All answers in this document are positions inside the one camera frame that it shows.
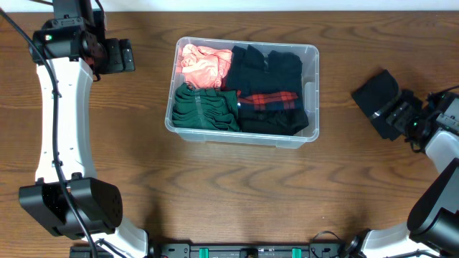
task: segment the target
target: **storage box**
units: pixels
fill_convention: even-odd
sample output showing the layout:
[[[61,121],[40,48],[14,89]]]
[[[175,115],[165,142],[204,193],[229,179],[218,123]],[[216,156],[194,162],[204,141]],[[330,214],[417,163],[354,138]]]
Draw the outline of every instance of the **storage box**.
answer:
[[[172,110],[174,107],[174,94],[176,89],[184,82],[185,77],[177,71],[177,58],[179,50],[186,44],[195,46],[206,46],[214,49],[232,49],[234,46],[247,49],[248,45],[260,50],[264,55],[272,50],[278,52],[292,52],[300,57],[303,63],[302,85],[303,103],[309,119],[309,126],[294,136],[288,135],[266,135],[258,133],[237,133],[218,130],[200,130],[176,128],[172,123]],[[225,143],[247,143],[258,145],[273,145],[279,148],[299,148],[304,143],[315,141],[318,137],[318,50],[313,45],[307,44],[274,44],[263,42],[241,42],[235,40],[221,39],[200,39],[193,37],[183,37],[178,40],[175,50],[174,69],[172,71],[171,89],[169,91],[169,101],[166,111],[166,128],[171,132],[178,133],[184,140],[205,142],[218,141]]]

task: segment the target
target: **wood grain surface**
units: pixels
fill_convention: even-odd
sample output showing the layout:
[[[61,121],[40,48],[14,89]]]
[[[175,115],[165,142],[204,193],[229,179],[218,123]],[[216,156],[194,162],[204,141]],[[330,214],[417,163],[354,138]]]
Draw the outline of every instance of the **wood grain surface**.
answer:
[[[381,69],[425,98],[459,82],[457,12],[109,13],[137,70],[103,76],[90,96],[99,179],[156,240],[307,242],[349,239],[406,221],[437,177],[399,138],[382,140],[350,92]],[[29,34],[52,14],[12,14]],[[320,135],[298,150],[187,143],[164,126],[175,44],[184,36],[313,44],[320,52]],[[41,93],[25,41],[0,20],[0,256],[66,257],[19,205],[41,147]]]

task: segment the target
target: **crumpled pink fabric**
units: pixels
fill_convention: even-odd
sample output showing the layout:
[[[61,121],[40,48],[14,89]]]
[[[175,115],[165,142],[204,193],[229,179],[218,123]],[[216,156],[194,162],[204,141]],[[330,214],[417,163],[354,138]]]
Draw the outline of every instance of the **crumpled pink fabric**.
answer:
[[[181,72],[185,75],[185,82],[197,89],[222,86],[222,79],[231,66],[231,50],[187,44],[181,55]]]

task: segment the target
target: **wooden tabletop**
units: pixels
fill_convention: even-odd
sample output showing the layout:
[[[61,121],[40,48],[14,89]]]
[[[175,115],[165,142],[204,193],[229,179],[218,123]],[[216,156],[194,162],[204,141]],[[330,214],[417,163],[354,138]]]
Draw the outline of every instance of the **wooden tabletop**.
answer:
[[[402,138],[382,140],[350,96],[381,69],[425,98],[459,82],[457,12],[109,13],[137,70],[103,76],[90,96],[100,180],[157,240],[307,242],[331,230],[402,223],[437,177]],[[32,35],[52,14],[12,14]],[[320,135],[298,150],[187,143],[164,126],[175,44],[184,36],[313,44],[320,52]],[[19,205],[42,139],[39,80],[25,41],[0,19],[0,256],[65,257]]]

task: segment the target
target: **folded clothing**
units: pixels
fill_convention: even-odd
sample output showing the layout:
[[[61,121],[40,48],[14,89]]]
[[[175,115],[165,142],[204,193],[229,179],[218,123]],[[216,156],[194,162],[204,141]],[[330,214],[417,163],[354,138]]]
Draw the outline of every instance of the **folded clothing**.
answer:
[[[396,128],[386,122],[391,107],[400,101],[406,101],[414,109],[422,109],[422,101],[416,99],[410,90],[400,91],[397,81],[387,70],[368,80],[352,93],[352,98],[383,139],[395,140],[401,135]]]
[[[172,122],[176,127],[239,132],[236,92],[192,90],[186,83],[175,92]]]
[[[185,81],[196,89],[218,88],[227,76],[231,65],[232,52],[229,49],[212,49],[187,44],[181,51],[183,60],[178,72],[185,75]]]
[[[233,59],[224,90],[240,90],[240,97],[276,92],[295,92],[301,96],[300,57],[272,51],[265,66],[263,54],[249,45],[234,47]]]
[[[295,135],[309,125],[303,109],[284,111],[240,110],[239,124],[244,133]]]
[[[291,110],[303,109],[303,101],[295,92],[276,92],[270,94],[255,94],[240,97],[237,91],[237,106],[241,110]]]

